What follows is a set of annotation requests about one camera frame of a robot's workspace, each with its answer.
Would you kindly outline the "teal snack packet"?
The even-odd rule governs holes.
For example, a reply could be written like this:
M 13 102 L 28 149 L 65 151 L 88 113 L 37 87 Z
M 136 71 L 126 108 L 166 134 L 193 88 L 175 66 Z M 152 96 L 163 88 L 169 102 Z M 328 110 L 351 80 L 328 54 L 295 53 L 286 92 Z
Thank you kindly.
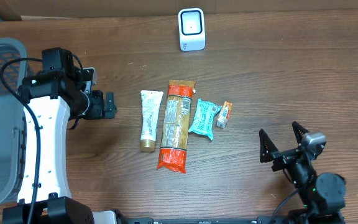
M 203 101 L 199 98 L 196 106 L 195 117 L 188 132 L 207 136 L 212 141 L 214 139 L 214 118 L 220 112 L 221 108 L 222 106 L 218 106 L 209 101 Z

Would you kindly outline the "white tube gold cap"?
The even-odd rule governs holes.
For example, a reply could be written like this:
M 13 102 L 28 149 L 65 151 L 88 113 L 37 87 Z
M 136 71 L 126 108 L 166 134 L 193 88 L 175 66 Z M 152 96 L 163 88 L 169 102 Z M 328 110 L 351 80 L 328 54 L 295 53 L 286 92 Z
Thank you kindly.
M 157 138 L 158 116 L 163 92 L 142 90 L 140 95 L 142 101 L 140 151 L 154 152 Z

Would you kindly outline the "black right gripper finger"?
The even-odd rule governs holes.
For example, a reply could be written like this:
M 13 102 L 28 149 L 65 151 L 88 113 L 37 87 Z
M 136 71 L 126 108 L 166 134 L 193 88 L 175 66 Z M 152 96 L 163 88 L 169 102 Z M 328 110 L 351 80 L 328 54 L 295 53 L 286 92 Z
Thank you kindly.
M 292 125 L 292 128 L 293 128 L 293 132 L 295 134 L 295 137 L 296 137 L 296 141 L 297 141 L 298 144 L 300 144 L 303 135 L 308 133 L 309 131 L 307 129 L 305 129 L 302 125 L 297 123 L 296 121 L 292 122 L 291 125 Z
M 259 131 L 260 139 L 260 162 L 266 163 L 271 162 L 275 159 L 275 155 L 278 153 L 278 149 L 272 140 L 269 138 L 267 133 L 261 129 Z

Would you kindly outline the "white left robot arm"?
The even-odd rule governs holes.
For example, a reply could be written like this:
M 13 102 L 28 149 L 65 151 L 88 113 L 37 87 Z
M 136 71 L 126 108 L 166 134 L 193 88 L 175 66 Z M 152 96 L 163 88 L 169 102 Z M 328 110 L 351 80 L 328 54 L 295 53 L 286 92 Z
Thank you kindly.
M 24 106 L 25 165 L 17 205 L 4 209 L 3 223 L 117 223 L 114 211 L 94 212 L 73 200 L 68 187 L 68 122 L 113 119 L 112 92 L 92 90 L 95 68 L 60 47 L 42 51 L 42 69 L 10 93 Z

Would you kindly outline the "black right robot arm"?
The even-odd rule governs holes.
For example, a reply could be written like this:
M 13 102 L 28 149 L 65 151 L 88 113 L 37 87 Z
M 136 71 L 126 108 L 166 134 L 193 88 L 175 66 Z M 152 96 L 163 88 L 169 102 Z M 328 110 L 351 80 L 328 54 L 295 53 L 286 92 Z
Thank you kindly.
M 279 151 L 267 133 L 263 129 L 259 131 L 260 162 L 272 162 L 272 170 L 283 171 L 295 187 L 295 191 L 275 209 L 269 222 L 344 223 L 341 209 L 346 206 L 345 178 L 330 172 L 318 175 L 312 165 L 326 146 L 326 136 L 320 132 L 311 133 L 296 121 L 292 122 L 292 128 L 298 146 L 287 151 Z M 279 217 L 278 211 L 296 194 L 304 208 Z

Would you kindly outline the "orange pasta packet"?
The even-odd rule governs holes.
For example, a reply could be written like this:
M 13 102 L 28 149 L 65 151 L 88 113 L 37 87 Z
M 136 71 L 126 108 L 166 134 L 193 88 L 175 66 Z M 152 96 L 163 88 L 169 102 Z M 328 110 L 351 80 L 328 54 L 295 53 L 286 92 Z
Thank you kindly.
M 193 80 L 170 80 L 157 168 L 185 173 Z

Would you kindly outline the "red white small packet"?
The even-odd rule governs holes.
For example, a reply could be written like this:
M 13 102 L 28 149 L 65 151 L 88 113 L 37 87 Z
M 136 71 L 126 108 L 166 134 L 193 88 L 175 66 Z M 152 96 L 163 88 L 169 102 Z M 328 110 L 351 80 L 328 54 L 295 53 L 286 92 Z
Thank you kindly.
M 231 115 L 232 106 L 233 106 L 232 103 L 230 103 L 228 101 L 224 102 L 223 107 L 221 108 L 221 110 L 218 114 L 217 123 L 216 123 L 217 127 L 220 127 L 220 128 L 226 127 L 226 125 L 229 121 L 230 115 Z

